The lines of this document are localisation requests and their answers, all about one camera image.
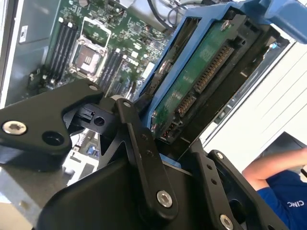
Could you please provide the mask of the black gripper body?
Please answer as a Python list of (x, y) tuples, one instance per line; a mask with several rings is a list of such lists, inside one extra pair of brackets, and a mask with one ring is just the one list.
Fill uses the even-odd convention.
[(179, 205), (161, 225), (142, 219), (127, 160), (118, 160), (57, 192), (41, 211), (37, 230), (212, 230), (201, 188), (192, 175), (164, 163)]

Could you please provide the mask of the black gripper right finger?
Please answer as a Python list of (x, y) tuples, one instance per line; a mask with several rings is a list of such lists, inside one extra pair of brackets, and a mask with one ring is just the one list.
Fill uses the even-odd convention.
[(210, 230), (288, 228), (220, 151), (206, 153), (197, 140), (189, 148), (189, 159), (201, 186)]

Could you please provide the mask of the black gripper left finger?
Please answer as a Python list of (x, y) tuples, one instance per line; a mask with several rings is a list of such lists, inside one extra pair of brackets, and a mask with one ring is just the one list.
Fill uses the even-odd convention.
[(87, 128), (100, 136), (100, 168), (128, 158), (146, 216), (175, 217), (178, 203), (153, 136), (140, 115), (153, 96), (137, 101), (105, 98), (89, 80), (77, 80), (0, 111), (0, 162), (31, 170), (58, 170), (72, 148), (71, 135)]

